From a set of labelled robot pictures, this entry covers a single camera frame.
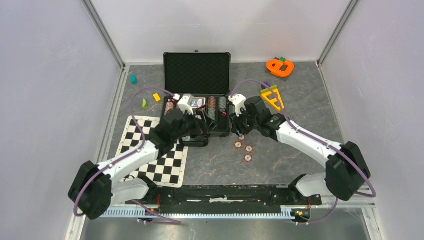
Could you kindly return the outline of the grey green chip roll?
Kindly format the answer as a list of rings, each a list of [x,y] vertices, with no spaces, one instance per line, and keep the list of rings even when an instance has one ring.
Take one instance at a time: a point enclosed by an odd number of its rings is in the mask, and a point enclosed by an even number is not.
[[[227,99],[224,96],[218,99],[218,110],[221,113],[224,113],[227,111]]]

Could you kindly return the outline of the black poker carrying case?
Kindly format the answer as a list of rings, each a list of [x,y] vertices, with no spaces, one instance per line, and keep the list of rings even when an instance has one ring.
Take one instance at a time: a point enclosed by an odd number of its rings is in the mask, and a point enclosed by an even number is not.
[[[206,98],[206,104],[197,108],[208,117],[208,98],[216,98],[216,121],[205,133],[205,142],[179,140],[185,147],[205,147],[210,137],[227,137],[230,134],[230,64],[229,52],[165,52],[164,88],[174,94],[192,94],[194,98]],[[219,111],[220,97],[226,98],[227,117]]]

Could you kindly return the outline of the brown poker chip roll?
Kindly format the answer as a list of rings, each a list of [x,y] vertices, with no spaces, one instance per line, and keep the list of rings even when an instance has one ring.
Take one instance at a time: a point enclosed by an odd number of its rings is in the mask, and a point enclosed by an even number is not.
[[[217,100],[215,97],[211,96],[208,98],[208,110],[209,111],[215,111],[217,105]]]

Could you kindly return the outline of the pink brown chip roll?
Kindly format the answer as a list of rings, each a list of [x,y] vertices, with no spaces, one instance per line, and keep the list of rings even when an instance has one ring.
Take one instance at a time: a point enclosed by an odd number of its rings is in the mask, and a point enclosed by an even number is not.
[[[175,104],[171,101],[167,102],[165,105],[165,111],[164,114],[167,115],[169,111],[173,110],[175,107]]]

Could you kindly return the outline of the green blue chip roll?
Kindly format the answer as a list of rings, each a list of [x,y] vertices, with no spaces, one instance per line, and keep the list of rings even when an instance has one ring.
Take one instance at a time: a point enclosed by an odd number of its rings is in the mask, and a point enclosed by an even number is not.
[[[215,108],[210,108],[207,112],[207,115],[211,120],[216,121],[216,109]]]

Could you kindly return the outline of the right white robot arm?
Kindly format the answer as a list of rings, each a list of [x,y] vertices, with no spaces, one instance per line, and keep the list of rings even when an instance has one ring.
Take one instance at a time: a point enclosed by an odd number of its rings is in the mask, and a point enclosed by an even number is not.
[[[324,167],[324,172],[302,174],[290,184],[288,196],[293,203],[302,204],[309,197],[324,192],[348,201],[359,193],[363,184],[371,190],[369,197],[376,196],[369,181],[370,170],[355,143],[327,140],[300,127],[284,114],[272,114],[259,96],[246,98],[235,94],[228,100],[235,110],[229,117],[233,133],[242,137],[256,130],[266,138],[301,151]]]

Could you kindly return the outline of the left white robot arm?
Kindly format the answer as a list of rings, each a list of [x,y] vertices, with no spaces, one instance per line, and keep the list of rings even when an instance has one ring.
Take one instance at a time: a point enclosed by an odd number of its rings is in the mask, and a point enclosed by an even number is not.
[[[141,144],[99,164],[87,161],[81,165],[67,194],[74,203],[75,216],[95,220],[115,204],[132,200],[153,203],[157,190],[145,179],[127,182],[122,179],[168,154],[183,137],[210,135],[214,122],[204,111],[192,107],[194,96],[174,95],[173,98],[178,108],[170,110],[147,136],[143,135]]]

